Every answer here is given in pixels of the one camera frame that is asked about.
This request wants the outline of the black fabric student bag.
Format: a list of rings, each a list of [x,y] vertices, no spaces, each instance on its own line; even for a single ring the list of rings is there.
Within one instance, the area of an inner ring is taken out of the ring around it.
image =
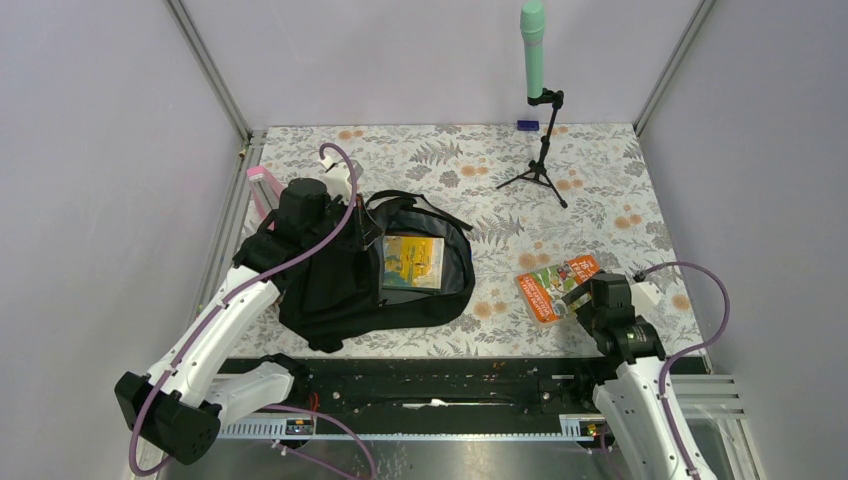
[[[346,339],[379,330],[442,326],[467,307],[476,284],[472,226],[439,209],[421,194],[383,190],[365,203],[378,236],[363,251],[339,239],[306,260],[306,270],[285,290],[279,305],[282,325],[324,353]],[[388,265],[392,236],[433,238],[442,246],[438,286],[403,287],[397,266]]]

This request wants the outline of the yellow green children book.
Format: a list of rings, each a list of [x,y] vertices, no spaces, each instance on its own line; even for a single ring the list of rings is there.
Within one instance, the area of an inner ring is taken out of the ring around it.
[[[389,235],[383,238],[383,286],[390,289],[436,291],[442,287],[443,238]]]

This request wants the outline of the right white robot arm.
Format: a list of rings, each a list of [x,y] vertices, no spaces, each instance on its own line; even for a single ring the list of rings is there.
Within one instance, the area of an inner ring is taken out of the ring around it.
[[[612,362],[611,373],[578,379],[573,396],[583,410],[603,414],[636,479],[714,479],[671,385],[672,361],[644,318],[660,297],[649,281],[631,283],[604,271],[564,295],[565,304],[578,305],[578,323]]]

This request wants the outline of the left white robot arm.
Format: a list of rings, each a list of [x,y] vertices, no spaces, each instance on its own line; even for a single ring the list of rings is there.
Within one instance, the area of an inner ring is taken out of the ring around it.
[[[247,373],[213,382],[249,326],[300,276],[308,261],[346,233],[361,237],[360,165],[343,154],[320,156],[320,180],[296,178],[278,206],[241,245],[217,293],[188,330],[145,373],[126,372],[115,386],[131,431],[129,466],[146,477],[175,460],[199,460],[219,432],[264,408],[296,411],[309,401],[308,375],[284,354]]]

